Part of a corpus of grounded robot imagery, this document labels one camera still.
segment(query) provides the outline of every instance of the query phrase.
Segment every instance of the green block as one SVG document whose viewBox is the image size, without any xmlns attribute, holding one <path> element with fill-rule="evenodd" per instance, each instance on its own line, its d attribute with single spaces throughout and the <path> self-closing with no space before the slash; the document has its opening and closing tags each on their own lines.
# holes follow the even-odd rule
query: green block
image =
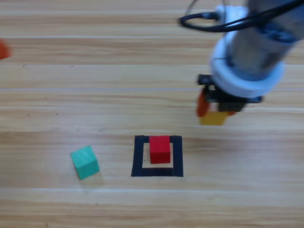
<svg viewBox="0 0 304 228">
<path fill-rule="evenodd" d="M 91 146 L 72 152 L 71 157 L 81 180 L 99 172 L 97 158 Z"/>
</svg>

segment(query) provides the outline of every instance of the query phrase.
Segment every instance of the black square outline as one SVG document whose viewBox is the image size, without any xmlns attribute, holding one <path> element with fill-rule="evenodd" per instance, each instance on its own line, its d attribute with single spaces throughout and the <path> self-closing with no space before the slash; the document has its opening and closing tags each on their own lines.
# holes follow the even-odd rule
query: black square outline
<svg viewBox="0 0 304 228">
<path fill-rule="evenodd" d="M 134 140 L 134 157 L 132 177 L 183 177 L 182 137 L 170 136 L 173 144 L 173 168 L 143 168 L 143 145 L 149 143 L 149 136 L 136 135 Z"/>
</svg>

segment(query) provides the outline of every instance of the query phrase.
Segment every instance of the yellow block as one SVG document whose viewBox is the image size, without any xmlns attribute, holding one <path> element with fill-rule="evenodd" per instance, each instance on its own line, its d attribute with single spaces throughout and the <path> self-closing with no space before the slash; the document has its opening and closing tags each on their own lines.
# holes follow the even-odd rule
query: yellow block
<svg viewBox="0 0 304 228">
<path fill-rule="evenodd" d="M 223 125 L 226 118 L 229 116 L 228 112 L 208 112 L 200 119 L 201 125 Z"/>
</svg>

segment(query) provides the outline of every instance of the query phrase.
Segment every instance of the red block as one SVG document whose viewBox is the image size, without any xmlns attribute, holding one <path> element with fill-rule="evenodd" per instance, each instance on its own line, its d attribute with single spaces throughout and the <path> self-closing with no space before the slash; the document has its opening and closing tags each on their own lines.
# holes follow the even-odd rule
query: red block
<svg viewBox="0 0 304 228">
<path fill-rule="evenodd" d="M 151 164 L 170 163 L 170 137 L 150 136 L 150 160 Z"/>
</svg>

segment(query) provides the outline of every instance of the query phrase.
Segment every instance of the wooden table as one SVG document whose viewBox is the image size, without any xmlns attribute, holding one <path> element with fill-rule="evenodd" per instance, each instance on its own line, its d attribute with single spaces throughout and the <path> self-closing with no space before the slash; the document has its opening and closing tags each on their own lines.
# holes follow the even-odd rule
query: wooden table
<svg viewBox="0 0 304 228">
<path fill-rule="evenodd" d="M 180 28 L 188 4 L 0 1 L 1 228 L 304 227 L 303 43 L 264 103 L 200 126 L 196 76 L 222 34 Z M 181 135 L 184 178 L 131 177 L 140 134 Z M 86 145 L 101 172 L 80 181 Z"/>
</svg>

